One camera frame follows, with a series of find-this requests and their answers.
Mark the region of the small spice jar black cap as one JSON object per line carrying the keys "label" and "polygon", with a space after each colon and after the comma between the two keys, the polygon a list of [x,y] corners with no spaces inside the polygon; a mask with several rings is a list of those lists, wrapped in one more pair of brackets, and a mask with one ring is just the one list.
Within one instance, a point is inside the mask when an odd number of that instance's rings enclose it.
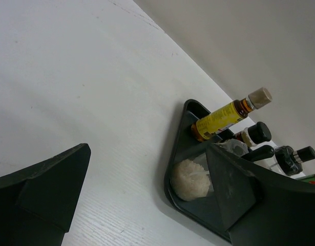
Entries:
{"label": "small spice jar black cap", "polygon": [[271,141],[272,135],[268,126],[259,121],[255,125],[244,128],[242,131],[236,133],[234,138],[252,148],[264,142]]}

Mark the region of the yellow label bottle beige cap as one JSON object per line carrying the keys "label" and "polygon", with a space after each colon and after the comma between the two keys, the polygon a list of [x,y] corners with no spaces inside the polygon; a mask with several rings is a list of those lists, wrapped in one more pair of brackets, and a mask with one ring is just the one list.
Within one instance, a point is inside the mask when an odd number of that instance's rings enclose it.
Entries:
{"label": "yellow label bottle beige cap", "polygon": [[272,102],[270,92],[261,87],[248,94],[242,100],[234,100],[191,125],[191,132],[196,140],[204,142],[213,135],[246,119],[248,114]]}

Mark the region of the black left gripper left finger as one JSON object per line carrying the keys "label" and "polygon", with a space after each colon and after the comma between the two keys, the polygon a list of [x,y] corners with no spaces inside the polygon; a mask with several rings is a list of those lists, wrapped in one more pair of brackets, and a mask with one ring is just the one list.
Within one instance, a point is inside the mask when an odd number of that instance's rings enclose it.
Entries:
{"label": "black left gripper left finger", "polygon": [[0,177],[0,245],[61,245],[90,156],[89,145],[81,143]]}

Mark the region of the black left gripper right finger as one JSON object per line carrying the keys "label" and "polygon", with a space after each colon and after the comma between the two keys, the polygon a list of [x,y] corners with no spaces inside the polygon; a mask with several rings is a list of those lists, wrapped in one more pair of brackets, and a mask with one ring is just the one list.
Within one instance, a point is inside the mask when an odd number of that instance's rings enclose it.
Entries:
{"label": "black left gripper right finger", "polygon": [[315,245],[315,184],[267,170],[216,144],[208,169],[232,245]]}

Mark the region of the glass shaker with white powder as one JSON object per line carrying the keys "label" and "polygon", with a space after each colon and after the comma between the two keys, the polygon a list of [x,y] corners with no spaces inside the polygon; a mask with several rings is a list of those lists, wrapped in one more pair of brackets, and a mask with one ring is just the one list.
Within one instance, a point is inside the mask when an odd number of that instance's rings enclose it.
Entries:
{"label": "glass shaker with white powder", "polygon": [[293,176],[303,171],[303,163],[314,159],[315,150],[311,146],[299,150],[294,150],[290,146],[281,146],[275,148],[275,163],[269,169],[275,171],[275,167],[278,167],[286,176]]}

